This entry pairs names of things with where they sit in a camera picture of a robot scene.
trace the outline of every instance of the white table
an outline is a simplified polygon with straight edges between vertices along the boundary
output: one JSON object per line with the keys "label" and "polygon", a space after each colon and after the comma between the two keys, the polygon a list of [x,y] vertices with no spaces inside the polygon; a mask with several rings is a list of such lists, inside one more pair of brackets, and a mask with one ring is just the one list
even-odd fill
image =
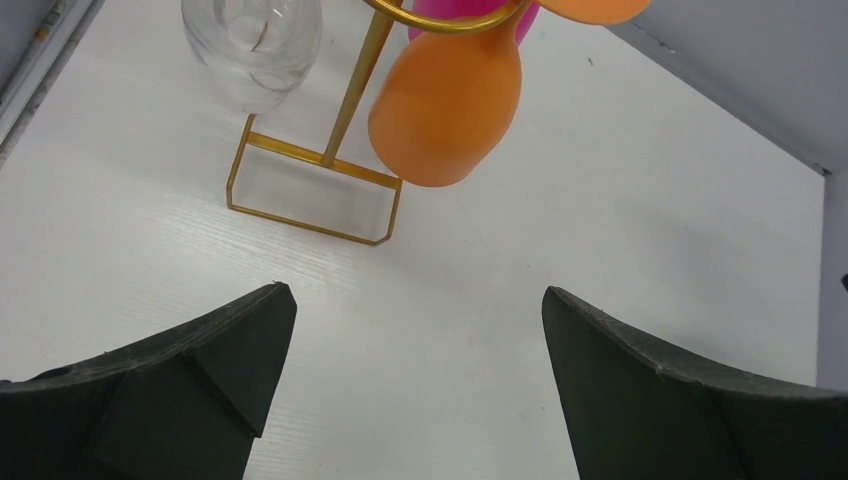
{"label": "white table", "polygon": [[[324,4],[318,65],[258,121],[319,148],[370,17]],[[368,248],[227,210],[244,117],[201,88],[178,2],[106,2],[0,170],[0,378],[285,281],[299,313],[257,480],[576,479],[539,316],[551,284],[813,383],[822,178],[606,30],[542,13],[522,55],[502,144],[455,187],[405,189],[395,237]],[[365,114],[341,153],[373,164]],[[245,161],[245,203],[383,218],[370,192],[259,150]]]}

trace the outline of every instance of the curved gold metal bar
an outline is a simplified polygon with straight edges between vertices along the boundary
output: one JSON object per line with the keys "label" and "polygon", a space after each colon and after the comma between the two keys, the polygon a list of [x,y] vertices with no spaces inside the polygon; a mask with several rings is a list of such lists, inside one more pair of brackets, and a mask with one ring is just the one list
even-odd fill
{"label": "curved gold metal bar", "polygon": [[443,20],[418,15],[393,5],[390,0],[364,0],[371,8],[385,14],[392,20],[409,27],[433,33],[463,34],[488,30],[502,23],[517,12],[525,3],[534,0],[511,0],[492,13],[476,18]]}

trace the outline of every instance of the transparent cup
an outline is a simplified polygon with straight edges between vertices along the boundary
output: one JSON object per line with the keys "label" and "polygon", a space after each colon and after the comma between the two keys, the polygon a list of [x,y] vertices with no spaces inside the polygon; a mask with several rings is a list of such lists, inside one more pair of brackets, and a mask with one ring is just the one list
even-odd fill
{"label": "transparent cup", "polygon": [[320,0],[182,0],[182,13],[222,103],[241,112],[273,110],[318,57]]}

